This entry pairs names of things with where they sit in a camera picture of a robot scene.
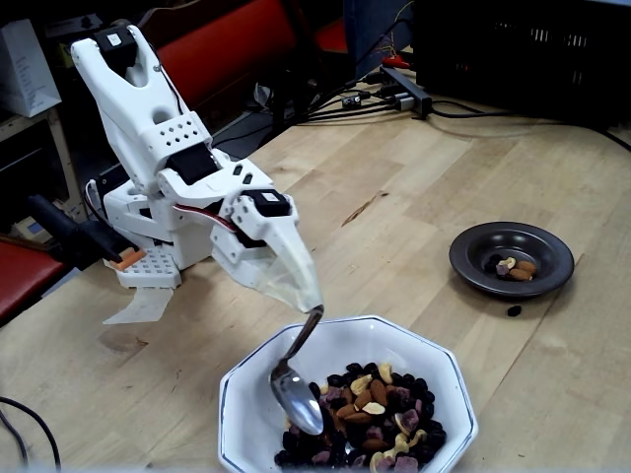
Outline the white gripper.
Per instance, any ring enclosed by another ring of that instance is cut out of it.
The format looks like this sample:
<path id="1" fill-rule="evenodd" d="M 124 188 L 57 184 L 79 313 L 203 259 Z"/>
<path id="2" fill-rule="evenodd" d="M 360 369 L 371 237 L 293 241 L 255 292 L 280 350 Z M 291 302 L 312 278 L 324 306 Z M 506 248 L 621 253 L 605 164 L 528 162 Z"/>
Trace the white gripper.
<path id="1" fill-rule="evenodd" d="M 278 256 L 302 256 L 307 248 L 296 228 L 293 200 L 275 189 L 244 190 L 232 203 L 232 220 L 241 230 L 230 232 L 215 225 L 211 232 L 212 258 L 239 284 L 256 286 L 269 264 L 269 250 Z"/>

